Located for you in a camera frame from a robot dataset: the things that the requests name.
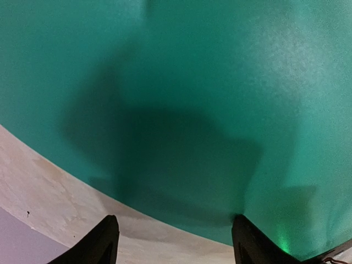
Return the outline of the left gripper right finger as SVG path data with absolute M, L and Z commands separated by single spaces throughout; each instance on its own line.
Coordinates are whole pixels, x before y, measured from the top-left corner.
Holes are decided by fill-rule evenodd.
M 243 214 L 233 220 L 232 241 L 236 263 L 300 263 L 270 240 Z

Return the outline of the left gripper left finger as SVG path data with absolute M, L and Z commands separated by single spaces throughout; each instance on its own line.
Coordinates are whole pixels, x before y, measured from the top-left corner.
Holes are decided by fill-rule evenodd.
M 115 264 L 119 242 L 119 224 L 115 215 L 107 215 L 76 245 L 51 261 L 51 264 Z

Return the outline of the green file folder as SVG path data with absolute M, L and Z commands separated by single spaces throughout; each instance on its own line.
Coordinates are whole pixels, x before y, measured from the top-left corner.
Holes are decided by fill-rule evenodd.
M 351 238 L 351 1 L 1 1 L 1 123 L 155 219 L 315 256 Z

